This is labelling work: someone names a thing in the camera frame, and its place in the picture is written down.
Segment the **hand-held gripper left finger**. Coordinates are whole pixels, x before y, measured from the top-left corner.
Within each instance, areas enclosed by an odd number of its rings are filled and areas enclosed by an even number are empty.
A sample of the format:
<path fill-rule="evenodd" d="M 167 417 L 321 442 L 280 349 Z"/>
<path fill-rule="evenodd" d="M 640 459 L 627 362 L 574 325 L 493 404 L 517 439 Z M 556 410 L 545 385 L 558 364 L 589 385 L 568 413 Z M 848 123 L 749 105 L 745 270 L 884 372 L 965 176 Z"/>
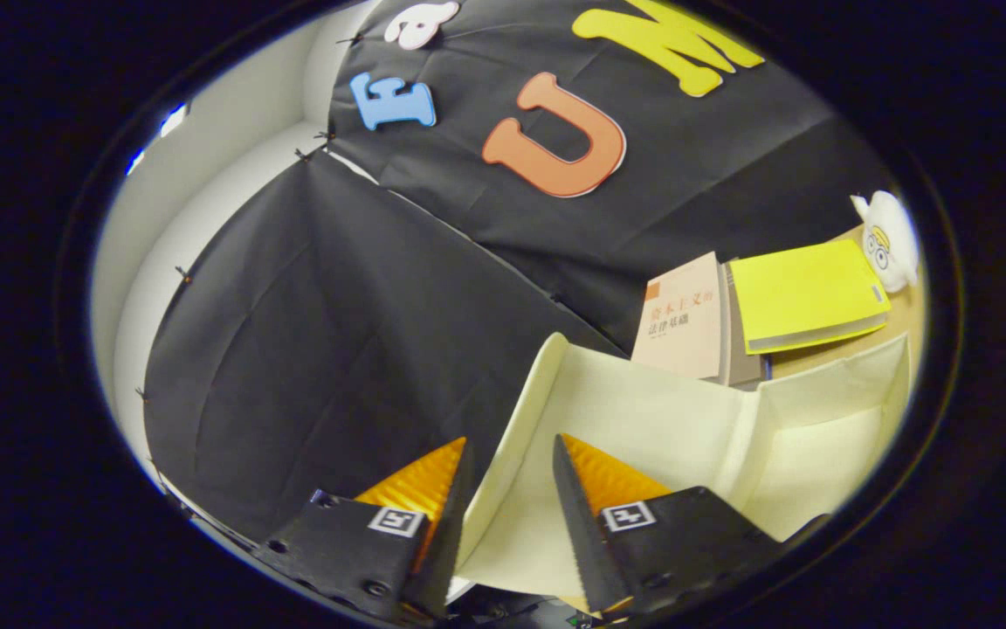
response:
<path fill-rule="evenodd" d="M 321 597 L 389 624 L 436 624 L 474 494 L 458 438 L 359 496 L 315 491 L 254 557 Z"/>

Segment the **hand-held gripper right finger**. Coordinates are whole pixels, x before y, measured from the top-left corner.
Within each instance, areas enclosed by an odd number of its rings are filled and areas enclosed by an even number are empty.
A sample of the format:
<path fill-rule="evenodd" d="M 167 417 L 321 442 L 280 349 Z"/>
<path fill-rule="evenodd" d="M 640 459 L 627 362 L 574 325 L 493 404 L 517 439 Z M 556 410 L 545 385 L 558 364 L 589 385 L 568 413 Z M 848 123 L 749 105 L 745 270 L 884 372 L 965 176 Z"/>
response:
<path fill-rule="evenodd" d="M 700 601 L 783 551 L 709 488 L 672 491 L 567 433 L 555 437 L 554 478 L 591 612 Z"/>

